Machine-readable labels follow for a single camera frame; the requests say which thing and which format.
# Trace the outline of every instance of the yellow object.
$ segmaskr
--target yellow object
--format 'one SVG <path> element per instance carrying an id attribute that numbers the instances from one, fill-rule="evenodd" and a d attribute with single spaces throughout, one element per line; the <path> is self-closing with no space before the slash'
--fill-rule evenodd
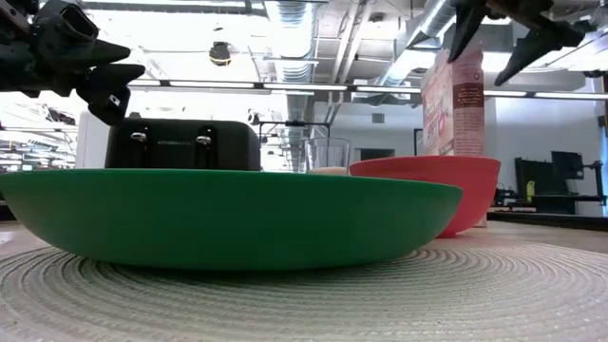
<path id="1" fill-rule="evenodd" d="M 525 195 L 527 196 L 527 199 L 529 202 L 532 201 L 532 197 L 534 196 L 535 186 L 536 186 L 536 182 L 531 180 L 528 182 L 528 184 L 525 187 Z"/>

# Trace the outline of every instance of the woven placemat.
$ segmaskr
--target woven placemat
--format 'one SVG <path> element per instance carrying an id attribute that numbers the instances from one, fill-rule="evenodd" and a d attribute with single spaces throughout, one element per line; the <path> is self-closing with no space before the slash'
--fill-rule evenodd
<path id="1" fill-rule="evenodd" d="M 0 341 L 596 341 L 608 255 L 480 237 L 323 271 L 112 265 L 43 248 L 0 260 Z"/>

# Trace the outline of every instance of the orange bowl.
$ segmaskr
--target orange bowl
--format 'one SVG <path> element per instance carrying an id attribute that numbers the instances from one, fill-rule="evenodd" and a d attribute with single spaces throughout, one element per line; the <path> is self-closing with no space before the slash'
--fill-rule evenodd
<path id="1" fill-rule="evenodd" d="M 356 162 L 352 176 L 428 181 L 463 189 L 458 211 L 439 238 L 453 238 L 479 222 L 494 199 L 501 162 L 465 156 L 384 158 Z"/>

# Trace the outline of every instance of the green bowl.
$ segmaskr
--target green bowl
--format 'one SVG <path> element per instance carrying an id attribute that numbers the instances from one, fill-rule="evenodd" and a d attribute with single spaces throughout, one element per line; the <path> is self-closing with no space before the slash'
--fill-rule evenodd
<path id="1" fill-rule="evenodd" d="M 459 188 L 242 171 L 78 169 L 0 175 L 12 213 L 75 255 L 200 270 L 292 270 L 399 257 L 437 237 Z"/>

